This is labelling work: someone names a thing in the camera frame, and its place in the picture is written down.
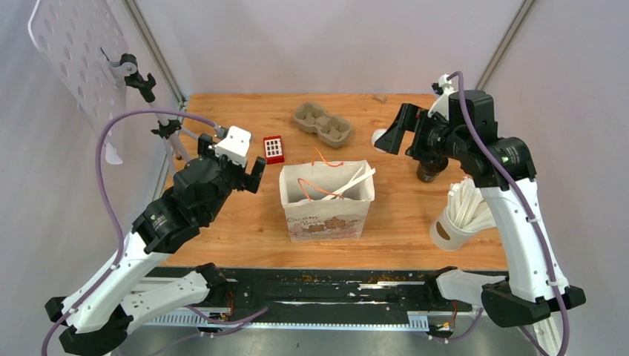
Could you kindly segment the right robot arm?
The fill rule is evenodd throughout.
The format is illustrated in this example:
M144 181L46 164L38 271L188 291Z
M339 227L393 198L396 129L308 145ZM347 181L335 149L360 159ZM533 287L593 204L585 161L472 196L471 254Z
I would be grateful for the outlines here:
M508 275L503 278L454 267L438 270L423 290L430 308L443 309L452 300L475 304L494 324L510 328L585 303L585 292L568 283L550 247L530 150L519 138L498 135L491 95L482 90L451 93L447 107L436 112L404 103L375 147L397 154L408 131L414 138L406 155L418 160L431 177L454 159L473 179L507 257Z

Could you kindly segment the white paper bakery bag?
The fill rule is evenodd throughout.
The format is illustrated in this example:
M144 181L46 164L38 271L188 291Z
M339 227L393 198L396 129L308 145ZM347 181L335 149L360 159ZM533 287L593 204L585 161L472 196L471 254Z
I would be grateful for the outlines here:
M279 192L291 242L359 239L375 172L366 160L330 161L318 148L310 162L283 166Z

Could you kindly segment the white straw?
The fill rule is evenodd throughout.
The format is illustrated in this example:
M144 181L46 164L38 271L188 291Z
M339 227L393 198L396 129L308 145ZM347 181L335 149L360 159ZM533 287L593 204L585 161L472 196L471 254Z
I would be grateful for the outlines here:
M341 198L343 193L345 193L350 188L356 186L357 184L363 182L365 179L371 177L375 172L376 170L374 168L371 168L365 171L361 175L358 175L358 172L357 172L345 185L342 185L336 191L333 191L332 193L326 195L323 198L323 200L332 200L334 198Z
M355 185L359 184L360 182L363 181L363 175L365 174L365 168L359 168L354 175L352 176L352 178L345 183L344 185L342 185L341 187L339 187L339 189L337 189L335 191L336 193L336 198L341 198L342 195L349 190L350 188L354 187Z

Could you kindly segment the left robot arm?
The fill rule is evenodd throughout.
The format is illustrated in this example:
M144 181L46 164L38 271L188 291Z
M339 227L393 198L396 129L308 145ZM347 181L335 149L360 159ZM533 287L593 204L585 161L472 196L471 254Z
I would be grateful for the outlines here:
M140 326L183 306L221 305L227 280L213 263L184 277L138 294L133 288L161 262L215 221L233 191L256 193L266 161L248 171L251 134L228 129L215 142L203 134L198 156L174 175L174 184L133 222L122 247L99 273L67 297L47 301L52 322L64 326L59 341L71 355L105 355Z

